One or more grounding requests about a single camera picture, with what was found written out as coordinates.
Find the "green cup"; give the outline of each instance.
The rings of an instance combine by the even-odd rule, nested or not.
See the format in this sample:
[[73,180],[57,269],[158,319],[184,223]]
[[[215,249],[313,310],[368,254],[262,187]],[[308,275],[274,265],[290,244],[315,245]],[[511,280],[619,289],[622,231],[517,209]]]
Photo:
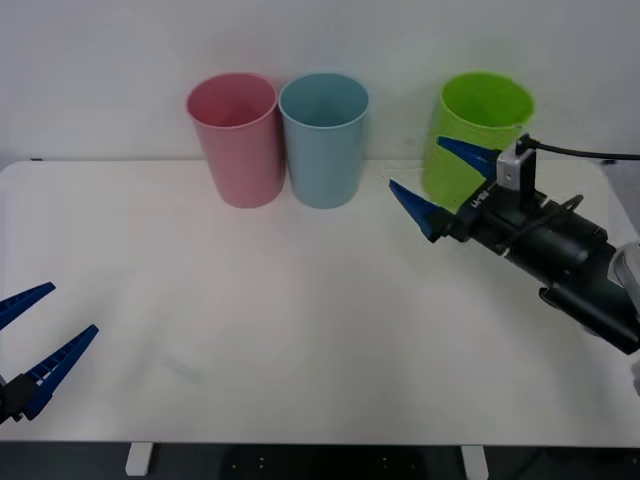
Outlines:
[[484,182],[463,160],[436,145],[436,137],[503,150],[518,138],[533,112],[529,92],[508,77],[471,72],[450,79],[434,112],[423,157],[422,183],[430,200],[455,213]]

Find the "plastic cup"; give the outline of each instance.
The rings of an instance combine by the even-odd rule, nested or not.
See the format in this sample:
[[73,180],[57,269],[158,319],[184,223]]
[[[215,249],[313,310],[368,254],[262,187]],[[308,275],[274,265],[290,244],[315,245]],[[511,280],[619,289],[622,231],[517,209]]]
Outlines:
[[464,161],[436,145],[437,136],[502,150],[518,138],[533,112],[529,92],[508,77],[471,72],[450,79],[425,146],[422,180],[430,199],[455,213],[484,182]]
[[253,73],[215,76],[187,99],[218,192],[234,207],[259,207],[282,190],[277,101],[271,82]]
[[313,73],[280,93],[293,193],[305,205],[335,208],[358,190],[364,167],[365,88],[335,73]]

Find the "robotic arm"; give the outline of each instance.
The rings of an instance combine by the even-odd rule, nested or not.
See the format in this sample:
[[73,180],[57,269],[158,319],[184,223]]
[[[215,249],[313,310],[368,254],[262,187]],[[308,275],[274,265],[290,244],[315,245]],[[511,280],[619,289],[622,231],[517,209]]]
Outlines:
[[[392,180],[427,239],[479,242],[544,284],[539,296],[550,306],[626,354],[640,349],[640,247],[618,253],[606,230],[575,213],[581,195],[560,204],[536,190],[541,144],[528,135],[502,152],[446,137],[437,143],[486,181],[454,215]],[[617,281],[608,277],[612,262]]]

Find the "cup rim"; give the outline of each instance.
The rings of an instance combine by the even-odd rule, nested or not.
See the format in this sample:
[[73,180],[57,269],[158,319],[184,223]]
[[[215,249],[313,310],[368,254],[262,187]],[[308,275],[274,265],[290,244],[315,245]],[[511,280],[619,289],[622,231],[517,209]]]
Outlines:
[[[470,76],[470,75],[487,75],[487,76],[490,76],[490,77],[499,78],[501,80],[508,80],[509,82],[515,84],[520,90],[522,90],[522,92],[525,94],[525,96],[531,102],[531,113],[522,122],[513,123],[511,125],[503,125],[503,126],[499,126],[499,127],[489,127],[489,126],[486,126],[486,125],[481,125],[479,123],[470,122],[469,120],[465,120],[464,118],[462,118],[461,116],[456,114],[453,110],[451,110],[447,106],[446,102],[444,101],[444,91],[445,91],[447,85],[449,85],[449,83],[453,82],[454,80],[458,80],[461,77],[466,77],[466,76]],[[439,98],[440,98],[440,105],[442,106],[442,108],[445,109],[445,111],[449,115],[454,117],[456,120],[464,123],[465,125],[469,125],[471,127],[479,128],[479,129],[484,130],[484,131],[487,131],[487,130],[491,130],[491,131],[513,130],[514,128],[517,128],[517,127],[523,125],[524,123],[528,122],[529,120],[531,120],[531,118],[533,118],[533,116],[536,113],[536,102],[535,102],[535,100],[533,98],[533,95],[531,95],[531,93],[529,92],[529,90],[527,90],[524,86],[520,85],[518,82],[513,80],[513,78],[511,78],[511,77],[509,77],[507,75],[502,75],[500,73],[491,72],[489,70],[471,70],[471,71],[468,71],[468,72],[462,72],[462,73],[459,73],[457,75],[454,75],[453,77],[449,78],[444,83],[442,88],[440,89]]]
[[[191,97],[193,96],[193,94],[195,93],[195,91],[200,88],[202,85],[204,85],[207,82],[210,82],[211,80],[217,79],[217,78],[222,78],[222,77],[230,77],[232,75],[246,75],[249,77],[254,77],[257,78],[259,80],[263,80],[267,85],[269,85],[269,88],[271,88],[271,90],[273,91],[273,96],[274,96],[274,100],[273,100],[273,104],[269,107],[269,109],[266,111],[266,113],[264,113],[262,116],[256,118],[255,120],[252,120],[248,123],[243,123],[242,125],[234,125],[232,127],[220,127],[218,125],[211,125],[209,123],[205,123],[200,121],[199,119],[197,119],[196,117],[194,117],[191,114],[191,111],[189,110],[189,100],[191,100]],[[273,113],[273,111],[276,109],[276,106],[278,105],[278,90],[276,90],[276,87],[273,85],[273,82],[265,77],[264,75],[260,75],[259,73],[254,73],[254,72],[225,72],[225,73],[220,73],[218,75],[213,75],[212,77],[206,78],[203,81],[201,81],[200,83],[198,83],[195,87],[193,87],[191,89],[191,92],[189,92],[189,95],[187,95],[187,100],[185,101],[185,110],[187,111],[187,115],[189,115],[189,117],[191,118],[191,120],[193,120],[195,123],[198,123],[199,125],[202,125],[204,127],[207,128],[213,128],[215,130],[239,130],[241,128],[246,128],[246,127],[250,127],[252,125],[255,125],[256,123],[261,122],[262,120],[264,120],[265,118],[267,118],[269,115],[271,115]]]
[[[343,78],[346,78],[348,80],[351,80],[351,81],[357,83],[362,88],[362,90],[364,90],[364,94],[367,97],[367,105],[364,107],[364,110],[362,110],[362,113],[360,113],[360,115],[358,115],[353,120],[349,120],[348,122],[341,123],[339,125],[331,125],[330,127],[318,127],[316,125],[309,125],[308,123],[301,122],[299,120],[296,120],[292,116],[290,116],[287,112],[285,112],[284,108],[282,108],[282,96],[283,96],[285,90],[289,86],[291,86],[293,83],[297,82],[298,80],[302,80],[303,78],[307,78],[307,77],[312,77],[314,75],[336,75],[338,77],[343,77]],[[314,130],[335,130],[335,129],[343,128],[343,127],[349,126],[349,125],[351,125],[353,123],[356,123],[359,120],[361,120],[362,117],[364,117],[367,114],[367,112],[369,111],[369,105],[370,104],[371,104],[371,101],[370,101],[369,92],[364,87],[364,85],[362,85],[362,83],[360,83],[355,78],[353,78],[353,77],[351,77],[349,75],[345,75],[344,73],[339,73],[339,72],[311,72],[311,73],[305,73],[303,75],[299,75],[298,77],[294,78],[293,80],[290,80],[289,82],[287,82],[287,84],[284,87],[282,87],[282,89],[280,90],[280,94],[278,95],[278,108],[280,109],[280,113],[282,113],[282,115],[284,117],[286,117],[288,120],[291,120],[293,123],[295,123],[297,125],[300,125],[300,126],[305,127],[305,128],[311,128],[311,129],[314,129]]]

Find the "black cable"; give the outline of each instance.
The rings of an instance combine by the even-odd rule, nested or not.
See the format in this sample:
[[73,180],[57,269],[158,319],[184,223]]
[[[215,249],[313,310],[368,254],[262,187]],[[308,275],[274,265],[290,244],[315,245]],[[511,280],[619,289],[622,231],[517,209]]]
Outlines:
[[550,222],[551,220],[556,218],[558,215],[568,213],[568,212],[573,212],[576,208],[578,208],[578,205],[580,205],[582,200],[584,200],[583,195],[576,195],[575,197],[571,197],[566,202],[562,203],[561,205],[558,205],[558,207],[553,209],[553,211],[547,213],[546,215],[541,216],[537,220],[534,220],[533,222],[525,226],[522,230],[519,230],[515,232],[513,235],[510,235],[509,237],[507,237],[507,239],[501,243],[501,247],[509,248],[513,244],[513,242],[515,242],[518,238],[520,238],[524,234],[529,233],[534,228],[537,228],[541,225],[544,225],[547,222]]
[[540,143],[538,140],[534,140],[531,137],[524,138],[522,140],[522,147],[526,148],[534,148],[545,150],[547,152],[559,153],[561,155],[569,155],[572,157],[584,157],[584,158],[597,158],[600,160],[611,160],[611,162],[606,163],[615,163],[617,160],[627,160],[627,161],[640,161],[640,155],[633,155],[627,153],[604,153],[604,152],[585,152],[582,150],[571,150],[569,148],[560,148],[554,147],[553,145],[547,145],[545,143]]

